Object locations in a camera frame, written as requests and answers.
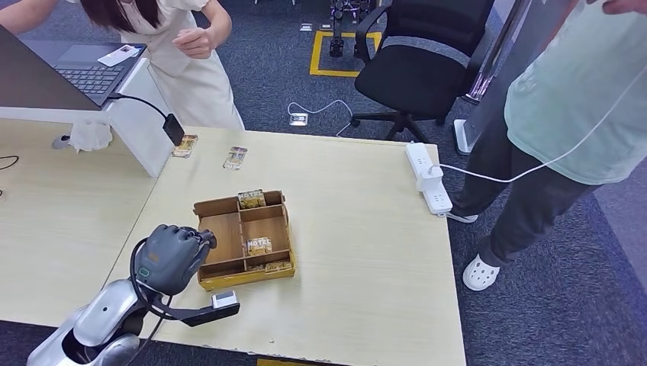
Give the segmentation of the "person's left hand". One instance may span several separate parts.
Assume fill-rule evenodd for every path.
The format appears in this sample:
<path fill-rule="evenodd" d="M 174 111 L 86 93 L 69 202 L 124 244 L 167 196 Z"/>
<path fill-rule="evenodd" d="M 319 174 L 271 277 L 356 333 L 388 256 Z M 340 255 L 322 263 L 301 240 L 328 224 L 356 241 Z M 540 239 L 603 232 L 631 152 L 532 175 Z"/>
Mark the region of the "person's left hand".
<path fill-rule="evenodd" d="M 201 27 L 181 30 L 172 43 L 192 59 L 207 59 L 214 49 L 213 35 Z"/>

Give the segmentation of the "person's hand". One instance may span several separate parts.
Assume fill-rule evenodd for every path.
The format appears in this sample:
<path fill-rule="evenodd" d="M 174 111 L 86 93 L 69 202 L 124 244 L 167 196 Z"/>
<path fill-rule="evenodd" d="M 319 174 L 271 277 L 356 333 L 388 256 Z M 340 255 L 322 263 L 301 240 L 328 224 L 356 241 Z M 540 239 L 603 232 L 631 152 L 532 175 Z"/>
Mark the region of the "person's hand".
<path fill-rule="evenodd" d="M 646 15 L 646 0 L 607 0 L 602 5 L 605 14 L 626 14 L 635 12 Z"/>

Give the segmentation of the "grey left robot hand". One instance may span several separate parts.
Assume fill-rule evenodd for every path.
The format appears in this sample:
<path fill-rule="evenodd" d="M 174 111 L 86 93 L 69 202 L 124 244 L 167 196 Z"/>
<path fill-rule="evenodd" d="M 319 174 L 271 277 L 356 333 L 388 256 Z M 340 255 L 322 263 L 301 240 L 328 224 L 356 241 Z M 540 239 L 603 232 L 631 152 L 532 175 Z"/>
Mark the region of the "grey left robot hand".
<path fill-rule="evenodd" d="M 175 296 L 217 247 L 210 230 L 160 224 L 144 240 L 134 256 L 136 280 L 161 294 Z"/>

